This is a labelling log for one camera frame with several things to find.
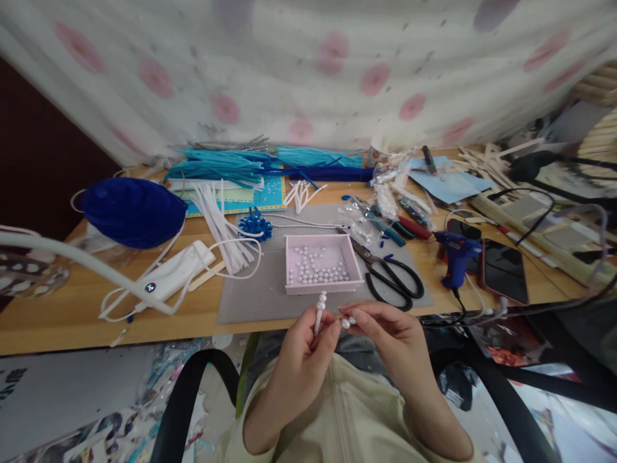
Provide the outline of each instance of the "pink box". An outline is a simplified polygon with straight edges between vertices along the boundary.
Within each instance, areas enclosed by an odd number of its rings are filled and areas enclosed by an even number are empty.
[[[286,235],[285,236],[285,283],[288,282],[287,276],[292,269],[297,272],[297,263],[301,262],[302,256],[294,251],[294,248],[339,248],[343,255],[345,267],[349,276],[349,281],[303,284],[294,282],[285,285],[288,296],[302,294],[318,294],[322,291],[329,293],[340,293],[342,291],[355,291],[360,285],[364,284],[358,261],[355,259],[355,252],[349,235]]]

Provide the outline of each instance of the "white curtain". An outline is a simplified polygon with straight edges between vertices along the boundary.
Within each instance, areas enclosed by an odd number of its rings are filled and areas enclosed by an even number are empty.
[[[614,0],[4,0],[4,56],[123,165],[187,141],[494,139],[614,55]]]

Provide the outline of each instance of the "desk surface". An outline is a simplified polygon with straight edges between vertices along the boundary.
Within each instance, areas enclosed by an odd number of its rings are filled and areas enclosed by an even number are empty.
[[[435,152],[436,155],[446,154],[448,156],[455,156],[456,153],[457,150]],[[418,185],[411,180],[407,184],[407,189],[422,195]],[[355,194],[368,199],[371,193],[372,189],[365,188],[363,183],[330,183],[328,188],[315,196],[311,204],[338,203],[341,201],[341,196],[345,194]],[[443,227],[446,213],[446,211],[439,210],[439,215],[433,216],[433,220],[440,228]],[[479,228],[482,230],[483,237],[512,245],[496,227],[482,224]],[[83,235],[84,231],[85,221],[82,221],[68,240]],[[202,240],[208,246],[214,243],[208,226],[201,217],[186,221],[184,233],[171,249],[169,257],[196,239]],[[162,249],[161,246],[138,253],[120,271],[133,280],[137,279]],[[446,290],[440,282],[445,274],[446,265],[438,261],[438,249],[438,243],[427,243],[419,239],[407,242],[405,250],[401,249],[401,251],[411,253],[420,276],[434,299],[432,307],[412,309],[411,314],[413,315],[449,313],[459,310],[459,305],[452,293]],[[527,251],[521,251],[525,257],[525,274],[532,304],[558,302],[583,295],[585,289],[561,270],[551,269]],[[121,345],[284,329],[294,321],[288,319],[217,325],[223,278],[214,277],[194,292],[188,293],[174,316],[167,316],[154,309],[148,309],[136,315],[130,325],[127,322],[108,323],[100,320],[98,315],[103,297],[115,289],[115,286],[78,264],[71,264],[69,269],[71,277],[57,293],[40,299],[16,298],[0,313],[0,355],[104,347],[114,341],[123,329],[127,329],[127,333]],[[479,291],[487,307],[497,306],[494,296],[482,289]],[[460,295],[468,310],[479,309],[478,297],[468,284],[460,289]],[[173,304],[176,298],[177,295],[168,302]],[[136,300],[134,296],[129,295],[116,308],[112,316],[127,313],[135,306]]]

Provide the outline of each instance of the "sleeve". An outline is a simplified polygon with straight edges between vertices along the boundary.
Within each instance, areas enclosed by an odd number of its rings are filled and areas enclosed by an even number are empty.
[[[454,462],[453,460],[448,460],[447,458],[440,457],[435,452],[429,450],[413,435],[412,439],[414,441],[413,446],[418,450],[418,452],[420,452],[424,456],[424,458],[426,458],[429,463],[487,463],[487,460],[482,455],[478,455],[476,451],[476,444],[473,441],[472,444],[474,446],[474,454],[471,456],[471,458],[468,460],[457,460],[456,462]]]
[[[257,381],[255,381],[253,389],[251,390],[249,397],[246,399],[246,404],[244,405],[242,415],[240,416],[240,418],[234,421],[229,430],[220,437],[216,445],[217,448],[215,461],[219,463],[266,463],[272,461],[276,445],[278,444],[278,439],[269,451],[262,453],[261,455],[251,455],[244,446],[243,430],[246,412],[250,409],[251,403],[253,402],[255,396],[267,384],[273,369],[274,362],[268,365],[264,373],[262,373],[262,375],[257,379]]]

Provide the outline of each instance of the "blue glue gun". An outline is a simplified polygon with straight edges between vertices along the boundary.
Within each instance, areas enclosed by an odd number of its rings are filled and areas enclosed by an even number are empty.
[[[438,231],[435,238],[445,246],[448,253],[448,272],[442,283],[446,288],[458,289],[465,283],[467,259],[478,256],[482,252],[482,246],[476,240],[449,231]]]

